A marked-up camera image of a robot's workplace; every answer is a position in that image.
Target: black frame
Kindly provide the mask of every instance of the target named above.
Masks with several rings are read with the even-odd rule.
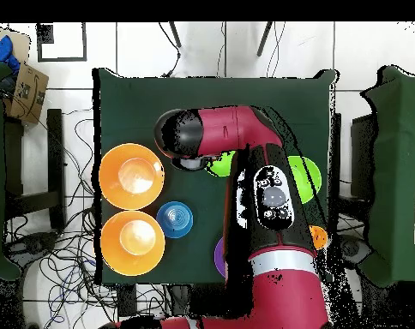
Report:
[[[86,62],[87,61],[87,33],[86,23],[82,22],[82,57],[43,58],[42,44],[53,44],[53,25],[37,23],[37,55],[40,62]]]
[[[47,179],[48,192],[17,195],[7,193],[5,220],[22,216],[30,212],[40,211],[49,208],[51,228],[62,231],[66,225],[64,207],[64,152],[63,152],[63,122],[60,109],[49,109],[47,111]],[[21,135],[11,144],[21,145]],[[7,170],[21,168],[21,155],[19,158],[8,158]],[[17,174],[7,172],[7,181],[16,177]]]

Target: purple bowl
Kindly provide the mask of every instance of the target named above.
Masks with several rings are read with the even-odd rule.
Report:
[[[226,277],[226,263],[225,259],[223,258],[223,237],[218,241],[217,246],[215,246],[214,251],[214,262],[215,267],[217,268],[218,272],[223,275],[223,278]]]

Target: robot control buttons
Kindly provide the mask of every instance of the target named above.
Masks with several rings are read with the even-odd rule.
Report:
[[[255,174],[253,186],[258,222],[270,230],[289,228],[294,211],[284,172],[274,165],[266,165]]]

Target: orange cup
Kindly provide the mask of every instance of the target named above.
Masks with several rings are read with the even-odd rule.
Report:
[[[328,234],[322,227],[310,226],[310,232],[313,237],[313,243],[316,250],[327,246]]]

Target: cardboard box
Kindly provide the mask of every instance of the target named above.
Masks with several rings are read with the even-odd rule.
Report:
[[[8,35],[13,45],[13,55],[20,62],[14,97],[3,99],[5,113],[29,123],[38,123],[49,77],[26,64],[29,54],[29,37],[0,27],[0,40]]]

